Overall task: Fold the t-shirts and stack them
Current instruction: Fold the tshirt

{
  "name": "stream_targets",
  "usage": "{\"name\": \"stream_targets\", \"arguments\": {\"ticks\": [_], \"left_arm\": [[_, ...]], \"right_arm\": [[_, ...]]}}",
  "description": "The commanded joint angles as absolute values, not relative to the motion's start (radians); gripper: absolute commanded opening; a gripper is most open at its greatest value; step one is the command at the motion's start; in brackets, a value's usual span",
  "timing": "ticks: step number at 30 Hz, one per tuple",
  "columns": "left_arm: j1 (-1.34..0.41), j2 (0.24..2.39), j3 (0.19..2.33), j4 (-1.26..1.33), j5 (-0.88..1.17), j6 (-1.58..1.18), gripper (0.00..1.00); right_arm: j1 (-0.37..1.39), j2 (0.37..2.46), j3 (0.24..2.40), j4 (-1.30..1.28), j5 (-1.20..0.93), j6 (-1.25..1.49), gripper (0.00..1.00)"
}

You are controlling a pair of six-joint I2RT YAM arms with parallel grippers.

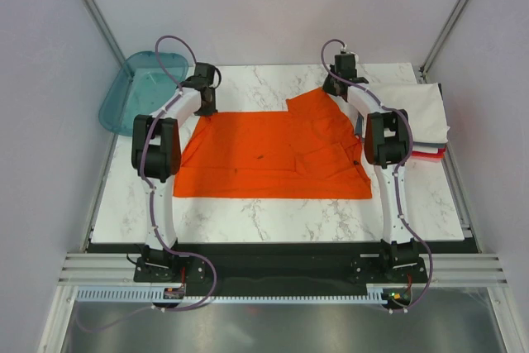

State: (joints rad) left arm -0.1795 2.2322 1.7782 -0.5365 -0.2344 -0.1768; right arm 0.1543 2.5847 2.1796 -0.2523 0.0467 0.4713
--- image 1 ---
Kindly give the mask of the orange t shirt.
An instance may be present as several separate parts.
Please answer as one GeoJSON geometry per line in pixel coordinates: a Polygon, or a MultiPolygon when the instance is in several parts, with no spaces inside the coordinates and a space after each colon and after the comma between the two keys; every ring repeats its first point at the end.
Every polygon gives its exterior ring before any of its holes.
{"type": "Polygon", "coordinates": [[[372,197],[362,145],[348,116],[321,88],[277,112],[200,117],[174,181],[176,198],[372,197]]]}

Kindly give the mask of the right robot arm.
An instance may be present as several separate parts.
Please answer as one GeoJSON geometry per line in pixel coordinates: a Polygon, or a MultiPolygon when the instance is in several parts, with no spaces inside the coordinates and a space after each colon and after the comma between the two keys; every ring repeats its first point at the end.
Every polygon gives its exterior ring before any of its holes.
{"type": "Polygon", "coordinates": [[[409,267],[418,265],[417,239],[407,223],[405,163],[411,155],[410,126],[404,110],[384,105],[358,76],[357,55],[341,49],[335,62],[326,67],[326,93],[344,99],[365,122],[364,155],[373,166],[379,184],[383,214],[380,275],[398,281],[409,267]]]}

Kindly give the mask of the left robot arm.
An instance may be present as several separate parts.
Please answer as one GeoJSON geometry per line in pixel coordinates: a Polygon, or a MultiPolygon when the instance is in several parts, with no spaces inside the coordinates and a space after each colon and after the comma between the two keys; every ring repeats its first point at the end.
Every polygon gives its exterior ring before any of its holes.
{"type": "Polygon", "coordinates": [[[177,85],[173,96],[156,111],[133,122],[131,164],[145,190],[148,229],[136,261],[136,282],[185,283],[193,259],[175,254],[178,237],[173,221],[174,179],[181,165],[179,128],[192,116],[217,111],[219,69],[198,63],[193,75],[177,85]]]}

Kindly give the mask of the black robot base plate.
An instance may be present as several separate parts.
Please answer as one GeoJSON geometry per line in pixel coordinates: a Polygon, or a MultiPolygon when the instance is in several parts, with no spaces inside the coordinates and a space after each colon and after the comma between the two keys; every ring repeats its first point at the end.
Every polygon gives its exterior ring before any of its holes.
{"type": "Polygon", "coordinates": [[[178,243],[175,254],[193,259],[185,287],[197,295],[219,293],[360,293],[369,284],[418,286],[427,281],[416,266],[385,270],[381,242],[178,243]]]}

